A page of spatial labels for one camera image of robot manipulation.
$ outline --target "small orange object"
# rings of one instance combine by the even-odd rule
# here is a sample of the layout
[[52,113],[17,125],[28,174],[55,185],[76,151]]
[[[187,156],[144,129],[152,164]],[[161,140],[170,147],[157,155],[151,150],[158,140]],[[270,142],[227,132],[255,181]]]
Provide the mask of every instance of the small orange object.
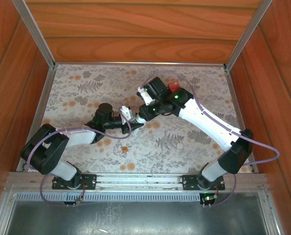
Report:
[[128,148],[127,148],[126,146],[123,146],[123,147],[121,148],[121,150],[122,150],[124,153],[128,152]]

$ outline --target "red button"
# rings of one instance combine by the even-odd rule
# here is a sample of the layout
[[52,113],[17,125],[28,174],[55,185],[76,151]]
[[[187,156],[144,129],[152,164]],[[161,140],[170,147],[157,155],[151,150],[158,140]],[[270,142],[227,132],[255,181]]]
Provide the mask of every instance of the red button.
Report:
[[177,88],[180,87],[178,82],[172,82],[168,84],[169,89],[174,92]]

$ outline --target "floral tablecloth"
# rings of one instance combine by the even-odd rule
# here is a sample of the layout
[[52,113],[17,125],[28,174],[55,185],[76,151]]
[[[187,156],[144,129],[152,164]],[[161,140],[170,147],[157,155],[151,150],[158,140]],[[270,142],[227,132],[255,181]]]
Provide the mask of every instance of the floral tablecloth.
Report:
[[[223,68],[135,65],[59,65],[43,123],[57,128],[83,126],[104,102],[114,110],[126,105],[138,112],[143,104],[135,94],[138,86],[150,74],[162,70],[186,76],[207,109],[238,126]],[[166,84],[179,80],[172,74],[162,74],[160,78]],[[180,85],[189,90],[185,82],[180,81]],[[107,133],[121,136],[120,130]],[[89,172],[196,173],[222,153],[210,137],[189,122],[175,116],[159,116],[147,122],[138,135],[73,146],[65,150],[62,158]],[[243,168],[242,172],[250,172],[250,168]]]

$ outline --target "table surface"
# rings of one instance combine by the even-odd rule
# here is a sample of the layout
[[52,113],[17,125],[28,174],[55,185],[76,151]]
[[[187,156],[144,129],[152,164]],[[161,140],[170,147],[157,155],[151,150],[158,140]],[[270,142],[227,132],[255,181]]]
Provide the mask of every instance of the table surface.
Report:
[[[152,73],[170,70],[183,74],[195,87],[200,102],[233,126],[239,126],[226,74],[220,67],[127,65],[59,65],[43,123],[56,128],[80,127],[94,116],[100,103],[114,110],[122,105],[134,112],[143,104],[137,88]],[[159,76],[165,84],[179,81],[172,74]],[[190,90],[183,81],[180,85]],[[122,136],[120,130],[107,131]],[[197,173],[223,151],[204,132],[174,115],[159,116],[125,140],[103,138],[96,144],[70,147],[62,159],[89,172]],[[240,172],[251,172],[243,167]]]

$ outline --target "wooden wall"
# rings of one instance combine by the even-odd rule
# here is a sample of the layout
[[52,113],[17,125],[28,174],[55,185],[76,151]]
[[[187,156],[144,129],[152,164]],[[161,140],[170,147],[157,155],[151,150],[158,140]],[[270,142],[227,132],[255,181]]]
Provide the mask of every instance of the wooden wall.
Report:
[[[246,127],[278,148],[266,173],[286,234],[291,234],[291,0],[273,0],[231,70]],[[257,160],[273,153],[254,147]]]
[[56,61],[225,63],[260,0],[27,0]]
[[0,0],[0,194],[15,170],[48,71],[11,0]]

